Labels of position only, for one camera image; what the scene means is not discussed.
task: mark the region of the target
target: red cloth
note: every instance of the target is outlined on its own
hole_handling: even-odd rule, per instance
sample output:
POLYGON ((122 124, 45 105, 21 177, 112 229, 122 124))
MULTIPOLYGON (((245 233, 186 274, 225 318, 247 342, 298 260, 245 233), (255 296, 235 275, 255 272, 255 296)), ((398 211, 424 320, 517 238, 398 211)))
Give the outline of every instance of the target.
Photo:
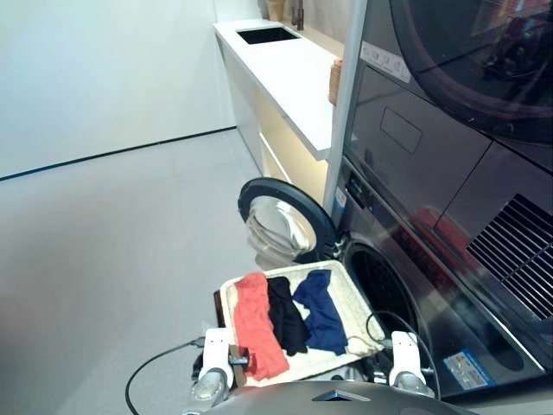
POLYGON ((250 364, 245 374, 255 380, 272 378, 289 369, 284 353, 273 334, 269 319, 267 279, 262 272, 252 272, 236 284, 238 303, 234 308, 234 328, 238 345, 248 348, 250 364))

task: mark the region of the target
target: vent grille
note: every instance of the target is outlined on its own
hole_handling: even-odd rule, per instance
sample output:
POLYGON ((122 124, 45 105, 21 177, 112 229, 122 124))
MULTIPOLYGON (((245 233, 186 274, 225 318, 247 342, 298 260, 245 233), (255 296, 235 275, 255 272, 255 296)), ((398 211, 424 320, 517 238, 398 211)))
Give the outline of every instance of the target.
POLYGON ((552 220, 516 195, 467 247, 540 320, 553 316, 552 220))

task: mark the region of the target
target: washing machine door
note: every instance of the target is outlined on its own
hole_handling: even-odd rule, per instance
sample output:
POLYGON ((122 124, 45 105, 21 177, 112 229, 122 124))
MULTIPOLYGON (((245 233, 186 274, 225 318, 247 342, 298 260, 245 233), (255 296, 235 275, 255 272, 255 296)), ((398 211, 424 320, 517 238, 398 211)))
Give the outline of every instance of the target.
POLYGON ((494 137, 551 146, 551 0, 390 6, 405 63, 438 106, 494 137))
POLYGON ((266 267, 305 264, 334 257, 336 229, 323 208, 296 186, 272 178, 247 182, 238 210, 266 267))

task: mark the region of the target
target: black cable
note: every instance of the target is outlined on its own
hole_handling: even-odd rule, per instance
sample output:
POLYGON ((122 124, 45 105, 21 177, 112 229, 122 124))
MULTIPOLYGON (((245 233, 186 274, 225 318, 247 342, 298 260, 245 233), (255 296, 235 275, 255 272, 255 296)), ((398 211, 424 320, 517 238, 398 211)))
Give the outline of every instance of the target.
POLYGON ((375 339, 374 337, 372 337, 371 331, 369 330, 369 322, 373 317, 378 315, 386 315, 386 316, 391 316, 395 318, 398 322, 402 323, 403 326, 407 330, 409 330, 409 332, 413 333, 416 336, 418 343, 423 347, 424 353, 428 356, 430 366, 432 366, 432 370, 434 371, 435 396, 438 400, 442 400, 442 390, 440 388, 440 381, 438 379, 438 371, 435 368, 435 363, 434 363, 434 359, 432 359, 432 354, 430 354, 429 348, 426 346, 426 343, 424 342, 422 337, 410 326, 410 324, 408 324, 403 318, 398 316, 396 313, 392 311, 381 310, 381 311, 373 311, 365 320, 366 333, 369 335, 369 337, 371 337, 371 340, 373 340, 374 342, 382 344, 386 340, 386 339, 383 339, 383 340, 375 339))
POLYGON ((176 352, 177 350, 181 350, 182 348, 186 348, 188 346, 195 346, 197 348, 202 348, 204 340, 205 340, 205 337, 198 337, 197 339, 194 339, 190 342, 182 343, 179 346, 175 346, 174 348, 165 350, 164 352, 161 352, 160 354, 156 354, 154 357, 151 357, 148 360, 146 360, 142 365, 140 365, 140 367, 138 367, 137 370, 134 371, 134 373, 130 376, 129 380, 127 380, 127 385, 124 388, 124 400, 127 402, 127 406, 129 407, 129 410, 132 412, 133 415, 140 415, 140 413, 137 411, 137 409, 135 408, 135 406, 132 404, 130 400, 130 394, 129 394, 130 384, 135 379, 135 377, 140 373, 140 371, 144 369, 146 366, 148 366, 152 361, 155 361, 166 354, 176 352))

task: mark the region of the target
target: sticker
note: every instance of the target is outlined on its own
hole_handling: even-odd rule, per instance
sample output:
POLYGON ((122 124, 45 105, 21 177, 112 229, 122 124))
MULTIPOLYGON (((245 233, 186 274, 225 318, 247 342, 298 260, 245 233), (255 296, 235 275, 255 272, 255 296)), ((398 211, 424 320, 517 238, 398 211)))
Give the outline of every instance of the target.
POLYGON ((347 198, 340 188, 336 188, 336 192, 334 192, 334 199, 336 200, 336 203, 338 203, 340 209, 346 207, 347 198))
POLYGON ((443 362, 464 391, 493 385, 492 379, 466 349, 446 357, 443 362))
POLYGON ((405 83, 409 84, 411 80, 411 74, 405 65, 404 58, 371 43, 364 41, 361 44, 359 58, 405 83))

